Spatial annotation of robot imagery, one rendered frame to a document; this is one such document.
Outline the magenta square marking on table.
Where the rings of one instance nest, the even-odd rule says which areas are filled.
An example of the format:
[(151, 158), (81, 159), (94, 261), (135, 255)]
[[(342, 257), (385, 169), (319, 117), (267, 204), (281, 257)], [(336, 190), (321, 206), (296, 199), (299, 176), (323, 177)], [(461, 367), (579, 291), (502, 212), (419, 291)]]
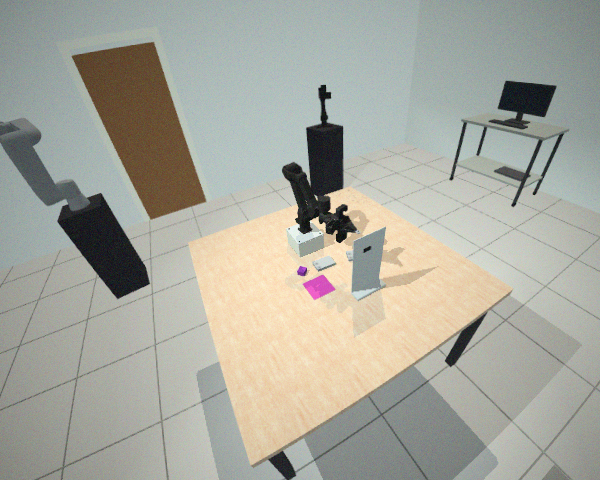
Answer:
[(303, 285), (314, 300), (336, 290), (324, 275), (303, 283)]

